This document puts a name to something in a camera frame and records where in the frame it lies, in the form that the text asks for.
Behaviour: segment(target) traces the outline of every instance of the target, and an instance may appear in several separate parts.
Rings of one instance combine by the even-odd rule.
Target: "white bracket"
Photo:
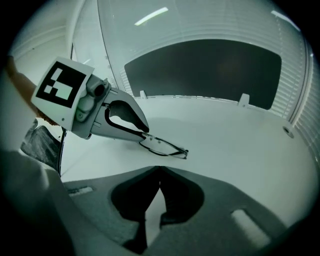
[[[140,91],[140,98],[141,98],[141,99],[144,99],[144,100],[147,99],[147,95],[146,95],[146,93],[145,93],[144,90],[141,90],[141,91]]]
[[[249,94],[242,93],[238,106],[241,108],[247,108],[249,105],[249,99],[250,99]]]

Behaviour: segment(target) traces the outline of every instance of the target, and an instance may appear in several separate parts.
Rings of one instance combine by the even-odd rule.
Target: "white table surface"
[[[269,112],[189,98],[136,100],[150,134],[189,150],[187,160],[161,157],[134,142],[93,135],[65,138],[62,181],[169,166],[228,182],[291,226],[308,213],[318,193],[317,167],[298,132]]]

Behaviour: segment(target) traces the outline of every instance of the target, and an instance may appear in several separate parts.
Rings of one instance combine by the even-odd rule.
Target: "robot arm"
[[[58,57],[34,91],[31,102],[49,118],[81,138],[91,134],[141,142],[149,132],[147,119],[128,93],[93,75],[93,68]],[[141,131],[115,124],[118,116]]]

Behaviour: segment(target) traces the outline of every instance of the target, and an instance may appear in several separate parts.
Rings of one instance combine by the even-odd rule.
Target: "eyeglasses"
[[[161,157],[174,157],[174,158],[180,158],[180,159],[187,159],[189,150],[186,150],[183,147],[178,147],[176,145],[173,145],[172,143],[165,141],[164,139],[155,137],[148,133],[142,132],[142,135],[145,136],[146,139],[144,141],[139,142],[139,144],[145,149],[149,150],[151,153]]]

